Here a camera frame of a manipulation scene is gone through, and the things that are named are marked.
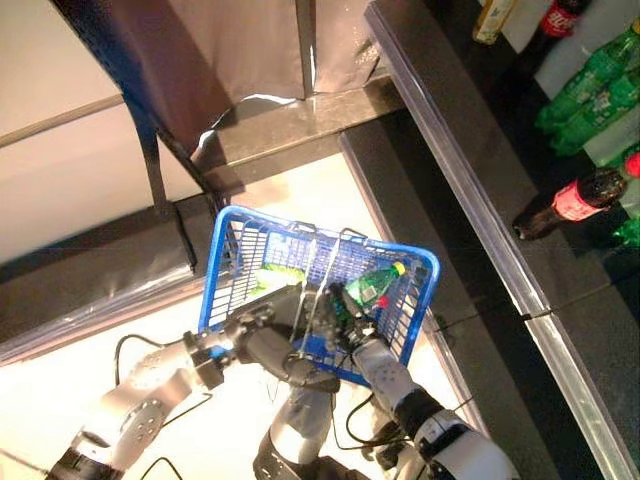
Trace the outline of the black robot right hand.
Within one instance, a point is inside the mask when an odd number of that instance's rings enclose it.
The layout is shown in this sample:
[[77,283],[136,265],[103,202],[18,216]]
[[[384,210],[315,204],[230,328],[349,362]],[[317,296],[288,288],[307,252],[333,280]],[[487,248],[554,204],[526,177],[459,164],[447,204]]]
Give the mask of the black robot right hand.
[[355,352],[372,339],[378,339],[374,320],[347,293],[343,283],[332,283],[322,293],[314,322],[329,349]]

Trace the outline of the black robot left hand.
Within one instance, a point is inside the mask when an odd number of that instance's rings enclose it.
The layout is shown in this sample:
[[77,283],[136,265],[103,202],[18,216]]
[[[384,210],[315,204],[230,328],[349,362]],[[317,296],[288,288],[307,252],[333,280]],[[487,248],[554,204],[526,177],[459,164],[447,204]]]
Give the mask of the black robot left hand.
[[241,364],[259,364],[268,373],[290,386],[322,393],[337,393],[340,380],[319,370],[300,357],[292,344],[274,329],[278,311],[272,304],[245,305],[234,311],[223,324],[234,356]]

